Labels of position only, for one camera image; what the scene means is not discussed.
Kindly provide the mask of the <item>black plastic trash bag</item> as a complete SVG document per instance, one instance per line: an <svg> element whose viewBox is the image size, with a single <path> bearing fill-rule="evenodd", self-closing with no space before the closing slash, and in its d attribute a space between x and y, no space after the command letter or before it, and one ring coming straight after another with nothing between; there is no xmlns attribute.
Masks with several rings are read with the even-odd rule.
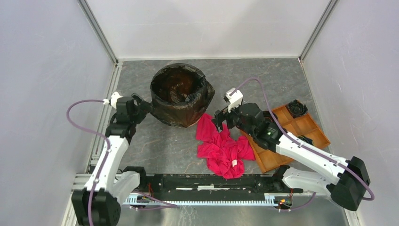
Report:
<svg viewBox="0 0 399 226"><path fill-rule="evenodd" d="M179 128L195 124L206 112L215 89L197 67L175 63L156 72L151 84L152 116Z"/></svg>

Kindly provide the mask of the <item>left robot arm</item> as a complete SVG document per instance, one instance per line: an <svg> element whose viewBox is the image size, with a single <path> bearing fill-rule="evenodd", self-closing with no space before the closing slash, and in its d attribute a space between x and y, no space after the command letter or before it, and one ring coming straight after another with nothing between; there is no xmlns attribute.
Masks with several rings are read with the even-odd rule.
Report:
<svg viewBox="0 0 399 226"><path fill-rule="evenodd" d="M66 112L68 122L82 131L100 136L104 139L104 146L84 187L73 191L72 205L80 226L115 226L120 219L121 206L130 193L133 190L142 192L148 186L148 179L139 171L125 171L119 180L115 180L115 177L136 126L152 111L152 106L136 93L123 97L114 92L109 99L100 100L100 103L116 110L105 134L102 134L80 126L71 119L71 109L81 103L84 100L69 106Z"/></svg>

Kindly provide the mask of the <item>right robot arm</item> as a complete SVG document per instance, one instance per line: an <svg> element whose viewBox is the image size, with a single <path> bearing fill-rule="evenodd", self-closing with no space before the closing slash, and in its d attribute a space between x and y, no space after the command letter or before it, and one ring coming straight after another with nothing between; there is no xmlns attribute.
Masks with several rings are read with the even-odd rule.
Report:
<svg viewBox="0 0 399 226"><path fill-rule="evenodd" d="M211 120L217 129L238 128L248 134L261 148L294 159L312 171L283 167L272 178L277 192L298 188L324 195L338 206L357 211L362 201L372 201L370 177L364 161L356 156L350 160L327 153L282 128L275 114L262 111L255 103L225 107L216 111Z"/></svg>

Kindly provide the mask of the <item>red cloth towel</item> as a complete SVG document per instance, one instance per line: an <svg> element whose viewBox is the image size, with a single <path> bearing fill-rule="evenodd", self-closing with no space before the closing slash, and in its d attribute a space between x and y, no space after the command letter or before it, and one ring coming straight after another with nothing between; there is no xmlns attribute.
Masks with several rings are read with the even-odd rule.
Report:
<svg viewBox="0 0 399 226"><path fill-rule="evenodd" d="M217 176L239 178L245 172L243 161L255 161L249 140L245 136L234 140L225 124L218 131L207 113L197 122L195 138L202 142L197 147L197 157L206 159L207 168Z"/></svg>

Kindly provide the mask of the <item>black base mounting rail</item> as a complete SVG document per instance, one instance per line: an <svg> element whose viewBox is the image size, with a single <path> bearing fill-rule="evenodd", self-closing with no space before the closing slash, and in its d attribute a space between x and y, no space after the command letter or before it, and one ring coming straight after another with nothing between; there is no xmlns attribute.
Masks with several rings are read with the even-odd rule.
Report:
<svg viewBox="0 0 399 226"><path fill-rule="evenodd" d="M148 174L147 184L123 202L131 207L156 206L267 206L303 192L289 188L278 177L244 174L225 179L213 174Z"/></svg>

